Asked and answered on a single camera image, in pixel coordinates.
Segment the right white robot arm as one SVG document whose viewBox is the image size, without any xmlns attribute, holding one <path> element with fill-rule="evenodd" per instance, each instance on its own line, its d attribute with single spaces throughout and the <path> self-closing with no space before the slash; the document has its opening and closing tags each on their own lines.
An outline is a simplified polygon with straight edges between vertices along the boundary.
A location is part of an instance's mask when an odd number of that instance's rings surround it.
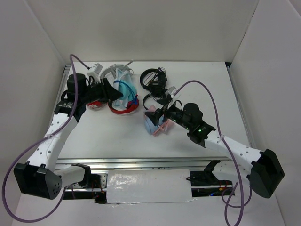
<svg viewBox="0 0 301 226">
<path fill-rule="evenodd" d="M 153 125 L 161 125 L 164 121 L 172 121 L 187 129 L 190 140 L 235 161 L 246 172 L 247 184 L 263 198 L 270 198 L 281 180 L 284 170 L 274 151 L 261 151 L 245 146 L 218 132 L 213 126 L 203 121 L 203 113 L 195 103 L 185 104 L 183 109 L 172 105 L 162 107 L 154 112 L 146 111 L 147 121 Z"/>
</svg>

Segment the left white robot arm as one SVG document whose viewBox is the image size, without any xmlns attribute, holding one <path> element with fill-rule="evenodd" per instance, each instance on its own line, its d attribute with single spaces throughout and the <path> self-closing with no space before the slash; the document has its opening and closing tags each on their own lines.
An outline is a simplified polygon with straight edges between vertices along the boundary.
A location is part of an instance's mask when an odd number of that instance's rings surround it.
<svg viewBox="0 0 301 226">
<path fill-rule="evenodd" d="M 55 114 L 43 142 L 26 163 L 17 163 L 14 175 L 21 193 L 53 200 L 60 190 L 77 183 L 86 188 L 92 184 L 91 169 L 84 164 L 55 170 L 59 154 L 70 133 L 77 126 L 86 105 L 94 101 L 108 103 L 123 96 L 113 85 L 114 79 L 107 77 L 99 82 L 87 84 L 85 75 L 70 75 L 67 89 L 56 105 Z"/>
</svg>

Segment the teal cat ear headphones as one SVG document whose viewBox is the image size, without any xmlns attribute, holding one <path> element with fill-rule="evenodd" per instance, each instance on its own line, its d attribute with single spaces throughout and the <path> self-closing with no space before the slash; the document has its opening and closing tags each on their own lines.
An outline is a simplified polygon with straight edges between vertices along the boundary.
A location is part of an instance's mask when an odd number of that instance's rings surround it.
<svg viewBox="0 0 301 226">
<path fill-rule="evenodd" d="M 137 98 L 137 89 L 128 71 L 116 70 L 116 79 L 113 82 L 113 87 L 123 94 L 123 97 L 112 102 L 112 106 L 118 110 L 124 110 L 130 101 Z"/>
</svg>

